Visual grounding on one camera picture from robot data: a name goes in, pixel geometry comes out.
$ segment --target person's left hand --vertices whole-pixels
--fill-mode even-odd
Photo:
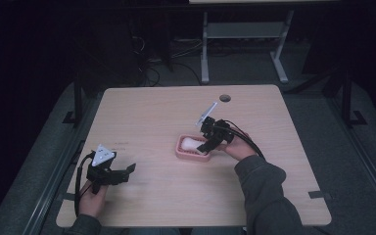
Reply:
[[[87,214],[97,218],[102,212],[103,207],[105,206],[105,198],[106,193],[108,192],[108,186],[102,185],[99,192],[97,194],[93,194],[90,185],[91,182],[87,180],[80,190],[80,195],[82,196],[80,199],[78,211],[79,213]]]

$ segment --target gray carpet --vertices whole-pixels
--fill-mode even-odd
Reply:
[[[236,53],[210,57],[209,85],[226,84],[276,84],[288,90],[306,81],[301,75],[308,44],[288,44],[282,54],[285,71],[290,78],[288,84],[277,80],[268,51],[270,44],[258,45],[249,53]],[[175,58],[173,62],[188,66],[201,74],[198,54]],[[158,79],[158,86],[198,85],[191,70],[178,64],[170,71],[163,65],[154,65],[148,71],[151,84]],[[324,81],[311,86],[298,95],[284,95],[292,120],[298,130],[307,157],[323,193],[331,198],[326,201],[332,214],[331,224],[325,227],[308,227],[306,234],[376,234],[376,191],[372,186],[363,164],[348,135],[348,130],[337,116],[334,100],[321,94]],[[360,110],[368,125],[356,126],[352,131],[376,164],[376,111],[365,92],[353,88],[352,106]],[[77,128],[65,124],[65,114],[73,110],[72,86],[66,88],[49,116],[47,123],[20,171],[14,185],[0,208],[0,234],[22,234],[29,225],[29,217],[45,192],[44,186],[60,156],[74,157],[81,140],[85,140],[94,118],[101,96],[85,98],[85,117]],[[40,234],[61,234],[55,219],[61,201],[59,195],[66,192],[75,165],[66,167],[58,192],[46,195],[54,200],[48,204],[48,212],[42,221]],[[119,234],[120,229],[104,228],[102,234]]]

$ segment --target hand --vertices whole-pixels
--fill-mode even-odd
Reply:
[[[256,151],[254,151],[248,143],[246,143],[237,135],[234,135],[234,139],[230,144],[220,144],[218,147],[216,147],[216,149],[224,151],[238,161],[256,154]]]
[[[93,194],[91,189],[91,182],[87,180],[80,190],[80,204],[78,207],[79,213],[87,214],[97,218],[105,206],[106,193],[108,186],[102,185],[97,194]]]

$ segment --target pink container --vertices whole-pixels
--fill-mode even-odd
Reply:
[[[206,142],[207,139],[200,136],[194,136],[194,135],[181,135],[179,136],[178,142],[176,143],[175,153],[176,157],[183,160],[190,160],[190,161],[197,161],[197,162],[203,162],[206,163],[210,160],[211,155],[210,153],[207,153],[206,155],[198,154],[195,151],[185,151],[181,148],[181,143],[185,138],[191,138],[197,141]]]

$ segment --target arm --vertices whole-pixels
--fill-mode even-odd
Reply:
[[[97,235],[102,225],[97,217],[103,210],[108,186],[101,186],[97,194],[91,192],[91,182],[87,180],[81,188],[79,215],[66,235]]]
[[[235,170],[245,196],[248,234],[304,234],[296,208],[283,196],[283,169],[257,156],[237,136],[218,149],[239,161]]]

